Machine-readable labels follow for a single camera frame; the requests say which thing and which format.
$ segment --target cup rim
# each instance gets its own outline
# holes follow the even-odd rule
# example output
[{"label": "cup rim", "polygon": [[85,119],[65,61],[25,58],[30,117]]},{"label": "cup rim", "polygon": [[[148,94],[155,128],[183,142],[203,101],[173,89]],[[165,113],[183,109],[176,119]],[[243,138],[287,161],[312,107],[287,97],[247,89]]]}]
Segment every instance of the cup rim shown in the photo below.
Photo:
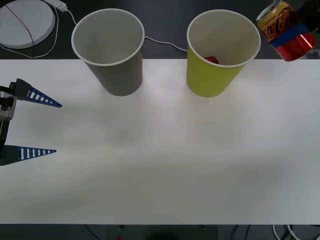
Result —
[{"label": "cup rim", "polygon": [[[99,13],[99,12],[107,12],[107,11],[116,11],[116,12],[123,12],[123,13],[126,13],[126,14],[129,14],[131,15],[141,26],[141,29],[142,29],[142,39],[141,39],[141,43],[139,45],[139,47],[134,51],[134,53],[132,53],[130,56],[128,56],[127,58],[121,60],[121,61],[117,61],[117,62],[113,62],[113,63],[95,63],[95,62],[92,62],[92,61],[89,61],[85,58],[83,58],[79,53],[78,51],[76,50],[75,48],[75,45],[74,45],[74,37],[75,37],[75,32],[78,28],[78,26],[83,22],[85,21],[88,17],[90,17],[91,15],[94,15],[96,13]],[[72,49],[74,51],[74,53],[77,55],[77,57],[79,59],[81,59],[82,61],[84,61],[85,63],[87,64],[90,64],[90,65],[93,65],[93,66],[98,66],[98,67],[111,67],[111,66],[115,66],[115,65],[119,65],[119,64],[122,64],[128,60],[130,60],[131,58],[133,58],[137,52],[140,51],[140,49],[142,48],[142,45],[144,44],[144,41],[145,41],[145,28],[143,26],[143,24],[141,23],[141,21],[139,20],[139,18],[137,18],[134,14],[132,14],[131,12],[128,12],[126,10],[122,10],[122,9],[118,9],[118,8],[105,8],[105,9],[100,9],[100,10],[97,10],[97,11],[94,11],[94,12],[91,12],[90,14],[86,15],[84,18],[82,18],[78,23],[77,25],[74,27],[73,31],[72,31],[72,35],[71,35],[71,46],[72,46]]]},{"label": "cup rim", "polygon": [[[242,62],[242,63],[239,63],[239,64],[236,64],[236,65],[221,65],[221,64],[216,64],[216,63],[213,63],[213,62],[210,62],[206,59],[204,59],[202,56],[200,56],[194,49],[194,47],[192,46],[192,44],[190,43],[190,38],[189,38],[189,32],[190,32],[190,28],[191,26],[193,25],[193,23],[201,16],[203,15],[206,15],[206,14],[209,14],[209,13],[214,13],[214,12],[228,12],[228,13],[232,13],[232,14],[235,14],[235,15],[238,15],[240,17],[242,17],[243,19],[245,19],[246,21],[248,21],[252,27],[255,29],[255,32],[258,36],[258,48],[257,50],[255,51],[255,53],[252,55],[251,58],[249,58],[247,61],[245,62]],[[237,67],[241,67],[241,66],[244,66],[246,65],[247,63],[249,63],[252,59],[254,59],[257,55],[258,55],[258,52],[260,51],[260,48],[261,48],[261,37],[260,37],[260,33],[258,31],[258,29],[256,28],[256,25],[254,25],[254,23],[252,21],[250,21],[247,17],[245,17],[244,15],[238,13],[238,12],[235,12],[235,11],[230,11],[230,10],[224,10],[224,9],[215,9],[215,10],[209,10],[209,11],[205,11],[201,14],[199,14],[198,16],[196,16],[189,24],[189,27],[188,27],[188,30],[186,31],[186,39],[187,39],[187,42],[188,42],[188,46],[189,48],[191,49],[191,51],[199,58],[201,59],[202,61],[204,61],[205,63],[207,64],[210,64],[212,66],[215,66],[215,67],[219,67],[219,68],[226,68],[226,69],[230,69],[230,68],[237,68]]]}]

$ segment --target yellow paper cup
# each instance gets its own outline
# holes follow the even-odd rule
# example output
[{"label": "yellow paper cup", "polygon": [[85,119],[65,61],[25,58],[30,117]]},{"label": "yellow paper cup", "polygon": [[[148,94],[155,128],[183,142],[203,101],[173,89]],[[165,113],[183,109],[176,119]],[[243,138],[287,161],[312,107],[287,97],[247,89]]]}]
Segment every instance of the yellow paper cup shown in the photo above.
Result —
[{"label": "yellow paper cup", "polygon": [[[202,97],[222,93],[241,69],[254,59],[261,46],[256,26],[245,16],[229,10],[211,10],[198,15],[187,30],[186,82]],[[205,60],[214,56],[215,64]]]}]

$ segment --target white cable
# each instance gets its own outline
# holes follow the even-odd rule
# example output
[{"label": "white cable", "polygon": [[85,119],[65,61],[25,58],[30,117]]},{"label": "white cable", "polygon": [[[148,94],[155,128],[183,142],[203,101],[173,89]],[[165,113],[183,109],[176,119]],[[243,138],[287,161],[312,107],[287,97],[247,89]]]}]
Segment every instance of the white cable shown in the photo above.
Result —
[{"label": "white cable", "polygon": [[301,240],[300,238],[298,238],[296,235],[295,235],[295,232],[292,231],[292,229],[290,228],[290,225],[287,225],[288,227],[288,230],[289,232],[291,233],[292,237],[294,237],[295,240]]},{"label": "white cable", "polygon": [[57,18],[57,21],[56,21],[56,31],[55,31],[55,39],[54,39],[54,44],[53,44],[52,48],[51,48],[46,54],[43,54],[43,55],[41,55],[41,56],[34,56],[34,57],[32,57],[32,56],[28,56],[28,55],[26,55],[26,54],[23,54],[23,53],[21,53],[21,52],[13,51],[13,50],[11,50],[11,49],[9,49],[9,48],[6,48],[6,47],[4,47],[4,46],[2,46],[2,45],[0,45],[0,47],[3,48],[4,50],[13,52],[13,53],[15,53],[15,54],[23,55],[23,56],[25,56],[25,57],[27,57],[27,58],[30,58],[30,59],[38,59],[38,58],[41,58],[41,57],[44,57],[44,56],[48,55],[48,54],[51,52],[51,50],[54,49],[54,47],[55,47],[55,45],[56,45],[56,42],[57,42],[57,36],[58,36],[59,15],[58,15],[57,9],[56,9],[55,7],[54,7],[54,10],[55,10],[55,13],[56,13],[56,18]]},{"label": "white cable", "polygon": [[274,233],[276,239],[281,240],[280,237],[276,233],[275,225],[272,225],[272,230],[273,230],[273,233]]},{"label": "white cable", "polygon": [[76,20],[75,20],[75,18],[74,18],[74,16],[73,16],[73,14],[72,14],[68,9],[66,9],[66,11],[67,11],[68,13],[70,13],[74,24],[77,25],[77,22],[76,22]]},{"label": "white cable", "polygon": [[146,38],[146,39],[149,39],[149,40],[151,40],[151,41],[154,41],[154,42],[156,42],[156,43],[158,43],[158,44],[168,44],[168,45],[174,46],[176,49],[179,49],[179,50],[181,50],[181,51],[188,52],[188,50],[183,49],[183,48],[180,48],[180,47],[178,47],[178,46],[174,45],[174,44],[173,44],[173,43],[171,43],[171,42],[157,41],[157,40],[154,40],[153,38],[148,37],[148,36],[145,36],[145,38]]},{"label": "white cable", "polygon": [[58,28],[59,28],[59,15],[58,15],[57,9],[55,7],[54,7],[54,10],[55,10],[55,13],[56,13],[56,18],[57,18],[54,44],[53,44],[52,48],[46,54],[41,55],[41,56],[35,56],[34,59],[38,59],[38,58],[41,58],[41,57],[44,57],[44,56],[48,55],[51,52],[51,50],[54,49],[54,47],[56,45],[57,37],[58,37]]}]

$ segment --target can lid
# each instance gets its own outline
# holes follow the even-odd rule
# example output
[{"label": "can lid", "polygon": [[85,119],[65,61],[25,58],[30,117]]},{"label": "can lid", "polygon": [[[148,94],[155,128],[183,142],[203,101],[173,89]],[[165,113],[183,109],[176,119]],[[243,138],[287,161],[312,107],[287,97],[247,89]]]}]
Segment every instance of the can lid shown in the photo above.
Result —
[{"label": "can lid", "polygon": [[278,5],[281,3],[281,0],[275,0],[273,3],[271,3],[269,6],[265,8],[257,17],[256,21],[260,21],[261,19],[268,16],[274,9],[278,7]]}]

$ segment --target paper cup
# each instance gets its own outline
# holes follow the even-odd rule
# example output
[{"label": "paper cup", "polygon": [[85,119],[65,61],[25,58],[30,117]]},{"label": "paper cup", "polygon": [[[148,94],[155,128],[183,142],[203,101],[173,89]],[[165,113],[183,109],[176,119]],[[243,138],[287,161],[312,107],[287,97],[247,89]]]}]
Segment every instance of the paper cup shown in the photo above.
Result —
[{"label": "paper cup", "polygon": [[142,83],[145,30],[132,13],[102,9],[85,16],[74,28],[74,53],[111,94],[126,96]]},{"label": "paper cup", "polygon": [[[261,46],[256,26],[245,16],[229,10],[198,15],[187,30],[186,82],[202,97],[222,93],[241,69],[254,59]],[[205,60],[214,56],[215,64]]]}]

